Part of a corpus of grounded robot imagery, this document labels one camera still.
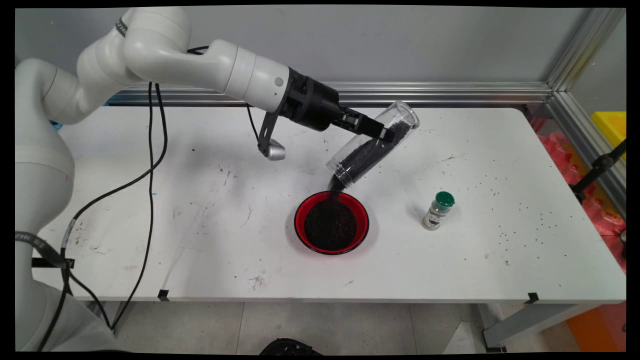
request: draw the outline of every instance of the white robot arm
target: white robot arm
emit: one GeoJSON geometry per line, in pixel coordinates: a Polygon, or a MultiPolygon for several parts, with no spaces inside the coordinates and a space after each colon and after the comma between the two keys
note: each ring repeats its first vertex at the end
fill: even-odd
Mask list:
{"type": "MultiPolygon", "coordinates": [[[[284,158],[271,139],[278,116],[319,131],[334,124],[383,141],[382,124],[338,103],[338,94],[289,67],[224,40],[203,55],[187,53],[191,24],[179,7],[132,8],[77,63],[77,77],[42,60],[15,71],[15,230],[38,232],[67,206],[74,160],[48,120],[75,124],[112,95],[140,81],[210,88],[267,111],[259,149],[284,158]]],[[[33,280],[33,248],[15,242],[15,348],[35,350],[60,291],[33,280]]],[[[113,335],[68,297],[44,350],[118,349],[113,335]]]]}

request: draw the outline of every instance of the floor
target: floor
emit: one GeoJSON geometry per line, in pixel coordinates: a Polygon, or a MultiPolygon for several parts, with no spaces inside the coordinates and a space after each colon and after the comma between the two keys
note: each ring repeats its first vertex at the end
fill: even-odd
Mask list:
{"type": "MultiPolygon", "coordinates": [[[[517,307],[503,307],[505,315],[517,307]]],[[[292,338],[323,355],[441,354],[461,322],[482,348],[470,304],[132,303],[116,336],[135,352],[256,355],[292,338]]],[[[579,351],[566,323],[506,344],[508,352],[579,351]]]]}

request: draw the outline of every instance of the jar label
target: jar label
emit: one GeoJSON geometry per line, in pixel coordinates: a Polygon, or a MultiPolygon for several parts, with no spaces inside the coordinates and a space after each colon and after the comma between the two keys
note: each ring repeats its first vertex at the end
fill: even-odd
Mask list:
{"type": "Polygon", "coordinates": [[[432,213],[431,211],[429,211],[429,213],[427,214],[427,218],[425,219],[426,221],[424,221],[424,225],[435,229],[438,226],[440,226],[440,221],[442,221],[442,218],[444,216],[432,213]]]}

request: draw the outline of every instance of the black cable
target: black cable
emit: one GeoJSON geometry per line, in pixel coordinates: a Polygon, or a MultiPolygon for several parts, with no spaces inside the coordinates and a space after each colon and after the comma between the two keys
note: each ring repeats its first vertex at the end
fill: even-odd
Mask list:
{"type": "MultiPolygon", "coordinates": [[[[135,183],[137,183],[138,181],[142,180],[147,174],[152,174],[153,170],[164,159],[164,155],[166,154],[166,150],[167,150],[168,136],[167,136],[167,130],[166,130],[166,117],[165,117],[165,114],[164,114],[164,106],[162,104],[162,97],[161,97],[159,85],[156,84],[156,94],[157,94],[157,98],[158,98],[158,105],[160,107],[160,114],[161,114],[161,117],[162,117],[164,143],[163,143],[162,153],[160,154],[160,157],[159,157],[158,161],[155,164],[153,163],[153,149],[152,149],[152,143],[151,143],[151,138],[152,138],[151,137],[151,134],[152,134],[151,130],[152,130],[152,121],[153,121],[152,83],[149,83],[148,94],[149,94],[149,151],[150,151],[150,159],[151,159],[150,160],[150,164],[152,165],[151,168],[149,170],[147,170],[141,176],[139,176],[136,179],[134,179],[133,181],[130,181],[129,183],[127,183],[127,184],[125,184],[123,186],[120,186],[117,189],[111,190],[110,192],[107,192],[107,193],[97,197],[96,199],[92,200],[87,205],[85,205],[82,209],[80,209],[80,211],[78,211],[76,213],[76,215],[74,216],[74,218],[72,219],[72,222],[69,224],[69,229],[67,229],[67,237],[68,237],[68,233],[70,233],[73,230],[73,224],[75,223],[75,221],[80,217],[80,215],[82,215],[82,213],[84,211],[86,211],[89,207],[91,207],[91,205],[94,205],[96,202],[106,198],[107,196],[110,196],[110,195],[112,195],[112,194],[114,194],[116,192],[119,192],[120,190],[123,190],[123,189],[125,189],[125,188],[127,188],[127,187],[129,187],[129,186],[131,186],[131,185],[133,185],[135,183]]],[[[150,194],[151,194],[151,186],[152,186],[152,182],[150,181],[150,184],[149,184],[149,192],[150,192],[150,194]]],[[[125,303],[122,311],[117,316],[116,320],[113,322],[113,325],[111,325],[109,323],[109,319],[107,318],[106,312],[105,312],[102,304],[100,303],[100,300],[95,296],[95,294],[87,286],[85,286],[80,280],[78,280],[69,271],[69,275],[71,276],[71,278],[78,285],[80,285],[80,287],[82,287],[82,289],[84,289],[87,293],[89,293],[89,295],[91,295],[92,299],[96,302],[96,305],[98,306],[98,308],[100,309],[100,312],[102,313],[102,316],[104,317],[105,323],[107,324],[107,326],[111,330],[113,330],[115,328],[116,323],[120,320],[120,318],[122,317],[122,314],[124,313],[125,309],[127,308],[127,306],[129,305],[131,299],[133,298],[133,295],[135,294],[136,290],[138,289],[138,286],[140,285],[140,281],[142,280],[142,275],[144,274],[145,268],[147,266],[147,259],[148,259],[148,254],[149,254],[150,241],[151,241],[151,230],[153,229],[153,204],[151,205],[151,209],[152,209],[151,225],[150,225],[149,237],[148,237],[148,240],[147,240],[147,249],[146,249],[146,252],[145,252],[145,259],[144,259],[144,262],[143,262],[143,265],[142,265],[140,276],[138,277],[138,281],[136,282],[136,285],[135,285],[133,291],[129,295],[129,298],[127,299],[127,302],[125,303]]],[[[63,256],[63,257],[65,256],[66,249],[67,249],[66,247],[62,247],[60,249],[61,256],[63,256]]]]}
{"type": "MultiPolygon", "coordinates": [[[[151,83],[149,83],[149,92],[151,92],[151,83]]],[[[158,165],[160,165],[160,163],[162,162],[162,160],[164,159],[164,155],[166,154],[166,144],[167,144],[167,135],[166,135],[166,122],[164,119],[164,108],[162,107],[162,100],[158,97],[158,101],[160,104],[160,112],[162,114],[162,118],[163,118],[163,133],[164,133],[164,145],[163,145],[163,149],[162,149],[162,153],[160,154],[160,158],[158,159],[158,161],[147,171],[145,171],[142,175],[138,176],[136,179],[133,179],[132,181],[129,181],[128,183],[115,188],[113,190],[111,190],[110,192],[106,192],[100,196],[98,196],[97,198],[91,200],[87,205],[83,206],[73,217],[73,219],[71,220],[71,223],[69,223],[69,226],[67,228],[67,233],[65,234],[65,237],[62,241],[62,246],[60,248],[60,256],[62,256],[63,258],[65,257],[65,254],[67,252],[67,240],[68,240],[68,236],[71,233],[71,231],[73,231],[73,225],[75,224],[75,221],[80,217],[80,215],[82,215],[88,208],[92,207],[96,202],[110,196],[113,195],[116,192],[119,192],[120,190],[124,190],[128,187],[130,187],[131,185],[137,183],[138,181],[142,180],[145,178],[145,176],[147,176],[149,173],[151,173],[151,171],[153,171],[155,168],[158,167],[158,165]]]]}
{"type": "Polygon", "coordinates": [[[251,122],[253,133],[255,134],[255,141],[258,141],[258,132],[255,130],[255,125],[253,125],[253,117],[251,116],[251,109],[249,107],[249,104],[245,103],[245,105],[246,105],[246,112],[249,113],[249,121],[251,122]]]}
{"type": "Polygon", "coordinates": [[[110,329],[111,328],[111,324],[109,323],[109,318],[107,317],[107,313],[104,311],[104,307],[102,307],[102,304],[100,303],[100,300],[98,300],[98,297],[95,296],[95,294],[93,293],[93,291],[91,291],[91,289],[87,288],[86,285],[84,285],[80,280],[78,280],[77,277],[75,277],[75,275],[71,272],[71,270],[69,270],[68,272],[69,272],[69,276],[71,277],[71,279],[73,281],[75,281],[76,284],[80,285],[80,287],[82,289],[84,289],[87,293],[89,293],[89,295],[91,295],[91,298],[93,299],[93,301],[95,301],[95,303],[98,304],[98,308],[100,309],[100,313],[102,314],[102,317],[104,318],[104,322],[107,324],[107,327],[110,329]]]}
{"type": "Polygon", "coordinates": [[[195,54],[195,55],[204,55],[200,52],[200,50],[205,50],[208,49],[208,46],[199,46],[199,47],[194,47],[192,49],[187,50],[187,53],[189,54],[195,54]]]}
{"type": "Polygon", "coordinates": [[[51,336],[51,332],[53,331],[53,328],[56,326],[56,323],[58,322],[58,318],[60,317],[60,313],[62,312],[62,307],[65,304],[65,299],[67,298],[67,290],[69,289],[69,273],[70,273],[69,262],[70,262],[69,260],[66,260],[67,268],[63,269],[62,281],[64,285],[62,286],[62,292],[60,293],[60,300],[58,301],[58,307],[56,308],[56,312],[53,314],[53,318],[51,318],[49,327],[47,328],[47,331],[44,333],[44,337],[40,341],[40,344],[38,345],[38,348],[36,349],[36,351],[42,351],[42,349],[44,348],[44,345],[47,343],[47,340],[49,340],[49,336],[51,336]]]}
{"type": "MultiPolygon", "coordinates": [[[[166,121],[164,118],[164,106],[162,105],[162,97],[160,95],[160,86],[157,83],[156,83],[156,95],[158,98],[158,106],[160,107],[160,116],[162,118],[162,124],[164,129],[164,148],[163,148],[163,152],[164,152],[166,150],[166,121]]],[[[152,146],[152,140],[151,140],[153,107],[151,107],[151,90],[149,90],[149,105],[150,105],[149,106],[149,156],[150,156],[150,164],[153,165],[154,152],[153,152],[153,146],[152,146]]],[[[154,230],[154,198],[152,194],[153,182],[154,182],[154,172],[152,168],[151,173],[149,173],[149,204],[151,205],[151,220],[149,222],[149,237],[147,239],[147,250],[145,251],[145,259],[142,262],[142,269],[140,270],[140,276],[138,277],[138,281],[136,282],[136,285],[134,286],[133,291],[131,291],[131,295],[129,295],[127,302],[124,303],[124,306],[122,307],[122,311],[120,312],[120,314],[118,314],[118,316],[116,317],[116,320],[113,321],[111,330],[115,330],[116,324],[118,323],[118,321],[120,321],[120,318],[124,314],[125,310],[127,310],[127,306],[129,306],[129,303],[131,302],[131,298],[133,298],[133,295],[136,293],[136,290],[138,289],[138,285],[140,285],[140,281],[142,280],[142,275],[145,273],[145,268],[147,267],[147,259],[149,257],[149,248],[151,246],[151,234],[153,233],[153,230],[154,230]]]]}

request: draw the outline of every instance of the green cap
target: green cap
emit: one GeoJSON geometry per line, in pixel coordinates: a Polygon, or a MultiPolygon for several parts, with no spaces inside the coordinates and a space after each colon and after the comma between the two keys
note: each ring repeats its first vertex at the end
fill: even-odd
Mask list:
{"type": "Polygon", "coordinates": [[[448,192],[437,193],[436,201],[438,202],[438,204],[442,206],[446,206],[447,208],[450,208],[451,206],[453,206],[453,204],[455,204],[455,201],[453,200],[453,195],[451,195],[448,192]]]}

